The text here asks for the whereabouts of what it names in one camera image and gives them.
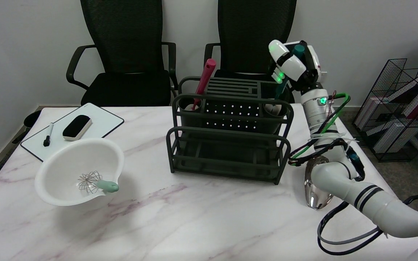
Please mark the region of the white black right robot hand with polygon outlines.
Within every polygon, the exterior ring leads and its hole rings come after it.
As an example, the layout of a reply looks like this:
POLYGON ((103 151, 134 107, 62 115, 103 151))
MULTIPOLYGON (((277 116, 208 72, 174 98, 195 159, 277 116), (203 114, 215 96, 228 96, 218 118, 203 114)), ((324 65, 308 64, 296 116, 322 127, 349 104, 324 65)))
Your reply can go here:
POLYGON ((321 88, 320 62, 313 46, 304 40, 289 43, 272 40, 268 50, 269 73, 277 84, 288 80, 290 87, 301 94, 321 88))

